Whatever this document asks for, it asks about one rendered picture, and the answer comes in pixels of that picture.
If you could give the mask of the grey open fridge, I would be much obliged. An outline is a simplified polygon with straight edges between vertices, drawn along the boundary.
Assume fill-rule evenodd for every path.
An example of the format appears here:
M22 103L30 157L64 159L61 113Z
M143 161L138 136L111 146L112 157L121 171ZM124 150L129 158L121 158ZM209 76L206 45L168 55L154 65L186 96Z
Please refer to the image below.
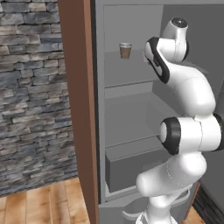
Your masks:
M204 74L216 102L224 81L224 0L91 0L91 12L97 81L99 224L136 224L136 216L144 212L149 199L137 190L137 180L132 187L110 192L106 156L125 158L165 148L159 139L161 122L184 115L178 97L144 57L145 43L160 38L172 18L183 18L188 23L189 51L180 64ZM121 58L120 43L131 43L129 59ZM171 207L171 216L178 224L183 224L199 182L190 192L181 193L180 202Z

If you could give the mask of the grey fridge drawer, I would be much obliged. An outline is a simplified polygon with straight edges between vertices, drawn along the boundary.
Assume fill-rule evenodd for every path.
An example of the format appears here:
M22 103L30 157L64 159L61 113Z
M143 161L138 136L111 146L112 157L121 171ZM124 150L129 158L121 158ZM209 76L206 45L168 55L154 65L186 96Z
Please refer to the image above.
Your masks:
M140 152L127 157L106 156L106 183L113 193L136 184L137 175L166 162L171 155L165 148Z

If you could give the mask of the brown wooden cabinet panel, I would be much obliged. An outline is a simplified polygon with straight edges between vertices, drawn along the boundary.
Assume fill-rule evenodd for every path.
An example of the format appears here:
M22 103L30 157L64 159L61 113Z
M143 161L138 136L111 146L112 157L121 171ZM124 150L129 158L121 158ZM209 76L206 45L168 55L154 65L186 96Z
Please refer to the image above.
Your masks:
M58 0L78 175L90 224L99 224L90 0Z

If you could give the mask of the brown drink cup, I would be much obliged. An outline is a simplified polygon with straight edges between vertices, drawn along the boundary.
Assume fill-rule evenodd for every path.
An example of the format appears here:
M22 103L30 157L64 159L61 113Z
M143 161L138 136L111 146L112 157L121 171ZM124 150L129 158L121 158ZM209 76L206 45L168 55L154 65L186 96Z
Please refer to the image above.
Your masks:
M120 56L122 59L128 60L130 58L130 52L131 52L131 43L120 43Z

